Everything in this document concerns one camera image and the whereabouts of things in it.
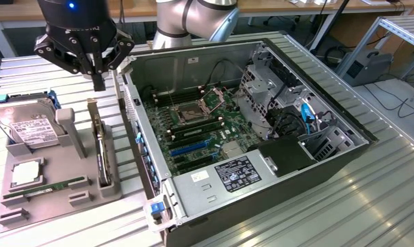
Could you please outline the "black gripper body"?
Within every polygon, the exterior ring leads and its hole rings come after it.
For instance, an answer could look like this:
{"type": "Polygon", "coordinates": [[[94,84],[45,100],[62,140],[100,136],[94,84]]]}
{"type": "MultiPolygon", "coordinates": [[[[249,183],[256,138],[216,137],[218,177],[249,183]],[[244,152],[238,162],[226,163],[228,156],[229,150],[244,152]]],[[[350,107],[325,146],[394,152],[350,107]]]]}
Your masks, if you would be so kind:
{"type": "Polygon", "coordinates": [[[86,54],[105,52],[117,36],[117,25],[110,16],[108,1],[38,1],[46,34],[70,48],[67,39],[77,37],[86,54]]]}

